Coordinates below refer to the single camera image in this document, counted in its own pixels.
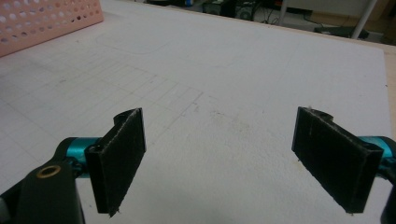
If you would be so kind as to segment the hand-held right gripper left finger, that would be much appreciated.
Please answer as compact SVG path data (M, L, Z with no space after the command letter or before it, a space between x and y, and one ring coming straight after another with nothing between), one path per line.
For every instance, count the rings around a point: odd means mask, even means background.
M141 108L113 120L110 131L84 151L97 211L110 217L119 211L146 152Z

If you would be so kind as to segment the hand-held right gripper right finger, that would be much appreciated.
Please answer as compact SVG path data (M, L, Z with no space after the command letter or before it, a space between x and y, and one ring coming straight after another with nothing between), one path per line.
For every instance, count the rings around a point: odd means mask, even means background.
M346 212L364 211L381 147L360 140L334 123L331 115L300 106L291 150Z

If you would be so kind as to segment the pink plastic basket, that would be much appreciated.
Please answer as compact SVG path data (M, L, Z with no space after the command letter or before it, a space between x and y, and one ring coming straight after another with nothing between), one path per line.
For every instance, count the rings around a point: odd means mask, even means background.
M99 0L0 0L0 57L103 20Z

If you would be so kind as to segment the black flat device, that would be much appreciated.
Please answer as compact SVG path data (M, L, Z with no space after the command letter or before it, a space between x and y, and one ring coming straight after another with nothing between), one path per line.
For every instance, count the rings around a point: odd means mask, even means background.
M316 27L315 33L325 35L335 35L340 37L351 38L355 31L354 27Z

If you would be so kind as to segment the white grid mat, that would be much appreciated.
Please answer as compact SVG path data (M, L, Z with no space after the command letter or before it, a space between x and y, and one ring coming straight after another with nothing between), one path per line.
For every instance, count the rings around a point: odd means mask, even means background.
M0 193L69 136L139 107L147 150L120 211L89 224L379 224L389 182L350 215L291 149L296 113L390 135L385 55L347 40L104 0L92 27L0 58Z

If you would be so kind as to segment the white metal stand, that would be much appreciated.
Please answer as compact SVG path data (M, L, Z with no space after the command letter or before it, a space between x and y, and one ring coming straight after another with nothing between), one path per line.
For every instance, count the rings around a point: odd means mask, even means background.
M291 1L292 0L282 0L280 15L279 15L279 19L277 22L278 26L282 26L284 24L286 12L287 12L288 6ZM377 3L377 1L378 0L367 0L367 4L366 4L363 12L361 13L361 17L360 17L358 23L355 25L353 32L350 36L351 39L357 39L359 37L364 25L368 21L373 9L375 8L375 4Z

